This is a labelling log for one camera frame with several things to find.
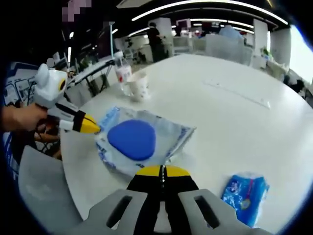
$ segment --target paper cup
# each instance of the paper cup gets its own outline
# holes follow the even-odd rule
[[[128,78],[127,84],[132,92],[132,99],[137,102],[150,98],[148,77],[146,72],[139,71]]]

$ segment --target blue sponge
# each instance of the blue sponge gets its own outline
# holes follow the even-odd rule
[[[108,141],[126,157],[142,161],[150,158],[155,151],[156,132],[144,121],[128,120],[111,128]]]

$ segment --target blue packet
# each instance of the blue packet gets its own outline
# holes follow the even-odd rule
[[[262,176],[233,175],[226,185],[222,200],[235,209],[241,222],[253,228],[268,189],[269,185]]]

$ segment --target person in black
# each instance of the person in black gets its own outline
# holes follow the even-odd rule
[[[166,58],[165,52],[164,52],[164,45],[161,40],[160,32],[156,28],[155,23],[149,24],[148,29],[148,38],[149,38],[149,44],[151,47],[152,57],[154,62],[158,62],[160,60],[163,60]]]

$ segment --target plastic water bottle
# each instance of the plastic water bottle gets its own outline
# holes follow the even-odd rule
[[[118,51],[114,54],[115,57],[115,72],[121,90],[125,95],[130,95],[129,89],[125,86],[128,78],[132,75],[132,67],[123,57],[123,52]]]

